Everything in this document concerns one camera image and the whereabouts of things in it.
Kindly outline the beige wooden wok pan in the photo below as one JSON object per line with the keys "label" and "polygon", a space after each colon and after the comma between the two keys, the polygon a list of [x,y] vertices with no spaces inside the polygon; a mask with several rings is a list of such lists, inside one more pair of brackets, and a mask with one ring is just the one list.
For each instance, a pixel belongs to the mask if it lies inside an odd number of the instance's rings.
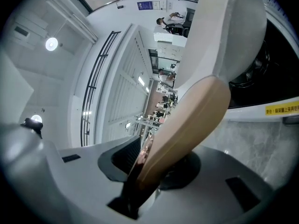
{"label": "beige wooden wok pan", "polygon": [[178,104],[147,138],[121,198],[137,210],[175,163],[200,144],[228,109],[229,82],[254,61],[267,26],[262,0],[199,0],[178,68]]}

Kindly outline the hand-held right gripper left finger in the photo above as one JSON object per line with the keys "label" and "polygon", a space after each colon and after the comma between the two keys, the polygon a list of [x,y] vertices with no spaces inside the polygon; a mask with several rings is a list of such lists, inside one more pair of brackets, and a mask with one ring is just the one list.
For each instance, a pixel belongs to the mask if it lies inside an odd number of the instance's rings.
{"label": "hand-held right gripper left finger", "polygon": [[58,150],[20,125],[0,125],[0,168],[14,194],[46,224],[135,224],[108,207],[122,183],[98,166],[107,150],[129,138]]}

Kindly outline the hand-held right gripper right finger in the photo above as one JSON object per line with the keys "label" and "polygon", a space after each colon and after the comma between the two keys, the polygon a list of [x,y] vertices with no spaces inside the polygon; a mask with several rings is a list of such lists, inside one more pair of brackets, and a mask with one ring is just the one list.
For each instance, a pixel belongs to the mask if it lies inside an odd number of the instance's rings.
{"label": "hand-held right gripper right finger", "polygon": [[140,224],[227,224],[261,204],[272,188],[234,157],[197,147],[201,163],[195,179],[182,189],[162,191]]}

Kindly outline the grey marble table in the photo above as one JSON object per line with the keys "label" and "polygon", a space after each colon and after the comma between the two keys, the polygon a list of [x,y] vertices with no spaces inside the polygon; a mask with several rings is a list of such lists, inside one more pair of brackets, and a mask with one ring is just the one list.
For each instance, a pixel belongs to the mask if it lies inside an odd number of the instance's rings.
{"label": "grey marble table", "polygon": [[202,145],[236,158],[277,189],[285,184],[285,174],[271,160],[286,150],[286,142],[285,129],[279,122],[222,121]]}

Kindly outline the blue wall poster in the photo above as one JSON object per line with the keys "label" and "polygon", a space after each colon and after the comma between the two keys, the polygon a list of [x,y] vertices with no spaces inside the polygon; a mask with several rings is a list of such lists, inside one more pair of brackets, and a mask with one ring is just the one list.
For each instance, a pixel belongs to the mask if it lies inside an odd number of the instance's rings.
{"label": "blue wall poster", "polygon": [[138,10],[153,10],[153,4],[152,1],[142,1],[142,2],[137,2]]}

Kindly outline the white locker cabinet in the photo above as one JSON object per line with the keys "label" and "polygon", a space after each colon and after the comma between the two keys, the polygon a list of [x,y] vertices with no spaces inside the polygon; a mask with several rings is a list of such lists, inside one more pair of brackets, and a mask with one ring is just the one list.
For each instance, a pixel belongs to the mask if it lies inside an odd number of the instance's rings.
{"label": "white locker cabinet", "polygon": [[153,34],[154,40],[157,42],[158,57],[180,62],[184,53],[187,38],[171,34],[159,25],[155,26]]}

